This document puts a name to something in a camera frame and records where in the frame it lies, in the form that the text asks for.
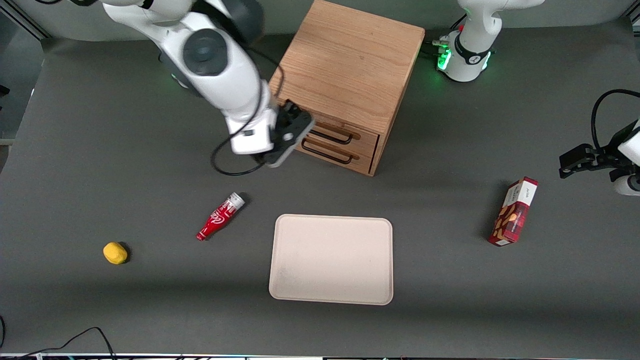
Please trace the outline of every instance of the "plastic tray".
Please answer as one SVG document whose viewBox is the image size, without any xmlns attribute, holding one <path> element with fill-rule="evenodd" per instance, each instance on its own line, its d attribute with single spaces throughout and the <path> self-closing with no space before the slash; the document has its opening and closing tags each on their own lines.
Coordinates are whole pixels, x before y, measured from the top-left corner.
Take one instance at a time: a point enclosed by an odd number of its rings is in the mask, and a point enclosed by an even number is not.
<svg viewBox="0 0 640 360">
<path fill-rule="evenodd" d="M 282 215 L 269 292 L 279 300 L 387 305 L 394 296 L 392 239 L 384 218 Z"/>
</svg>

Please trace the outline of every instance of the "wooden cabinet top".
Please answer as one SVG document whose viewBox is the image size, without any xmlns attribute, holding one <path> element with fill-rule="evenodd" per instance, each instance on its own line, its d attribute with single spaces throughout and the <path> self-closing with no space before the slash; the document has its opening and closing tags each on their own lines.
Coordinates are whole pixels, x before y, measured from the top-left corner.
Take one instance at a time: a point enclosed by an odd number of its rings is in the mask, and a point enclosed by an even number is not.
<svg viewBox="0 0 640 360">
<path fill-rule="evenodd" d="M 315 0 L 280 62 L 279 100 L 385 134 L 423 38 L 417 26 Z"/>
</svg>

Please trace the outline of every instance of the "green led light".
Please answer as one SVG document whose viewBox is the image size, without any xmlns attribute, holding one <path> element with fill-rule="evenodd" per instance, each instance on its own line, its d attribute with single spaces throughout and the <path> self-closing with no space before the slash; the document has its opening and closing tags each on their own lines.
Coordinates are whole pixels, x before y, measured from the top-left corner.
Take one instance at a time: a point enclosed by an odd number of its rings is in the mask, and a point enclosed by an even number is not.
<svg viewBox="0 0 640 360">
<path fill-rule="evenodd" d="M 449 59 L 451 59 L 451 50 L 447 49 L 438 58 L 438 68 L 444 71 L 447 68 L 447 65 L 449 64 Z"/>
<path fill-rule="evenodd" d="M 484 59 L 484 65 L 482 65 L 482 69 L 486 69 L 487 63 L 489 62 L 489 58 L 491 57 L 491 51 L 486 55 L 486 59 Z"/>
</svg>

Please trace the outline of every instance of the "gray tabletop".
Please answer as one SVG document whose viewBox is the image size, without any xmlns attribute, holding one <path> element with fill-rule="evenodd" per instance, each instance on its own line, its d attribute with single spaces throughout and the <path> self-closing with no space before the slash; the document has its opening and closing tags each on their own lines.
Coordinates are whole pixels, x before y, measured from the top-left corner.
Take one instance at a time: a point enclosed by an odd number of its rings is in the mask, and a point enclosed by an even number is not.
<svg viewBox="0 0 640 360">
<path fill-rule="evenodd" d="M 260 46 L 278 56 L 288 39 Z M 223 118 L 172 81 L 151 42 L 45 48 L 0 175 L 4 351 L 97 325 L 117 352 L 640 357 L 640 202 L 614 193 L 607 172 L 557 173 L 560 154 L 590 142 L 597 97 L 640 84 L 628 21 L 506 29 L 473 83 L 418 59 L 373 178 L 298 152 L 278 169 L 218 175 L 209 154 L 227 135 Z M 612 96 L 599 133 L 638 113 L 637 99 Z M 220 163 L 251 165 L 230 153 Z M 494 247 L 506 185 L 522 176 L 540 181 L 522 237 Z M 196 241 L 231 192 L 252 201 Z M 272 299 L 284 213 L 389 219 L 393 301 Z M 127 242 L 132 261 L 105 261 L 109 241 Z M 68 351 L 105 348 L 87 335 Z"/>
</svg>

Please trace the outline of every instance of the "black cable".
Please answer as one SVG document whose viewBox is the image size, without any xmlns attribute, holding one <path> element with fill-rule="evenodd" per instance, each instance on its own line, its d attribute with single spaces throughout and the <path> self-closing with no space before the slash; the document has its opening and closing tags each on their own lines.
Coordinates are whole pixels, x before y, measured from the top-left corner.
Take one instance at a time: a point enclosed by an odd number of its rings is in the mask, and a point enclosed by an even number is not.
<svg viewBox="0 0 640 360">
<path fill-rule="evenodd" d="M 595 146 L 596 150 L 599 153 L 602 153 L 602 148 L 600 147 L 600 142 L 598 142 L 598 135 L 596 133 L 596 116 L 598 115 L 598 108 L 600 107 L 600 103 L 611 94 L 627 94 L 635 97 L 640 97 L 640 92 L 635 92 L 627 89 L 613 89 L 607 91 L 598 98 L 596 103 L 593 105 L 593 111 L 591 111 L 591 138 L 593 139 L 593 146 Z"/>
<path fill-rule="evenodd" d="M 4 323 L 4 318 L 0 315 L 0 325 L 2 325 L 2 340 L 0 340 L 0 348 L 4 345 L 4 335 L 6 335 L 6 324 Z"/>
<path fill-rule="evenodd" d="M 62 0 L 51 0 L 51 1 L 44 1 L 44 0 L 35 0 L 37 3 L 40 4 L 44 4 L 44 5 L 52 5 L 52 4 L 57 4 Z"/>
<path fill-rule="evenodd" d="M 25 360 L 30 356 L 33 356 L 35 354 L 39 354 L 41 352 L 46 352 L 46 351 L 53 351 L 53 350 L 61 350 L 63 348 L 65 348 L 67 345 L 69 345 L 69 343 L 71 343 L 71 341 L 74 341 L 75 339 L 77 339 L 78 337 L 84 335 L 86 332 L 89 332 L 91 330 L 98 330 L 100 332 L 100 335 L 102 335 L 102 339 L 104 339 L 105 344 L 107 345 L 107 349 L 109 350 L 109 355 L 111 355 L 112 360 L 117 360 L 116 358 L 116 353 L 113 351 L 113 348 L 111 347 L 111 343 L 109 342 L 109 340 L 107 339 L 106 335 L 104 335 L 104 332 L 102 332 L 102 329 L 100 329 L 97 326 L 94 327 L 90 327 L 89 329 L 79 333 L 78 335 L 74 336 L 73 338 L 70 338 L 64 345 L 62 345 L 61 347 L 50 347 L 50 348 L 43 348 L 41 350 L 38 351 L 34 351 L 34 352 L 30 352 L 26 355 L 20 356 L 20 357 L 14 357 L 13 360 Z"/>
<path fill-rule="evenodd" d="M 278 90 L 276 90 L 276 93 L 274 95 L 274 97 L 277 99 L 278 96 L 280 95 L 280 92 L 282 91 L 282 86 L 284 85 L 284 69 L 282 68 L 282 66 L 280 66 L 280 63 L 278 63 L 277 61 L 275 61 L 274 59 L 270 58 L 269 56 L 267 56 L 266 54 L 256 50 L 256 49 L 252 49 L 251 47 L 244 47 L 245 50 L 249 50 L 251 52 L 253 52 L 254 54 L 257 54 L 261 57 L 263 57 L 264 59 L 266 59 L 267 61 L 270 61 L 271 63 L 275 64 L 277 66 L 277 69 L 280 71 L 280 83 L 278 84 Z M 260 111 L 260 106 L 262 105 L 262 78 L 258 75 L 258 89 L 259 89 L 259 100 L 258 100 L 258 105 L 256 105 L 255 110 L 253 111 L 251 117 L 249 117 L 249 119 L 244 123 L 244 125 L 242 125 L 242 127 L 240 127 L 240 129 L 238 129 L 238 131 L 236 131 L 235 133 L 229 135 L 224 141 L 222 141 L 220 144 L 218 144 L 218 146 L 216 146 L 216 148 L 213 150 L 213 152 L 211 153 L 211 167 L 213 169 L 215 169 L 215 171 L 226 175 L 226 176 L 242 176 L 242 175 L 247 175 L 247 174 L 251 174 L 252 172 L 260 169 L 261 167 L 264 166 L 264 163 L 258 163 L 258 165 L 256 165 L 255 167 L 249 169 L 249 170 L 245 170 L 242 172 L 227 172 L 222 170 L 218 164 L 216 163 L 216 156 L 218 155 L 218 152 L 220 151 L 220 149 L 222 149 L 226 144 L 228 144 L 231 139 L 233 139 L 236 135 L 238 135 L 240 132 L 242 132 L 242 130 L 244 130 L 247 126 L 249 126 L 249 124 L 251 123 L 251 121 L 253 121 L 253 119 L 255 118 L 256 115 L 258 115 L 258 111 Z"/>
<path fill-rule="evenodd" d="M 458 19 L 458 21 L 454 22 L 453 25 L 451 25 L 451 27 L 449 29 L 455 29 L 456 26 L 460 25 L 460 23 L 462 22 L 462 20 L 465 19 L 465 17 L 467 17 L 467 13 L 462 15 L 462 17 L 460 19 Z"/>
</svg>

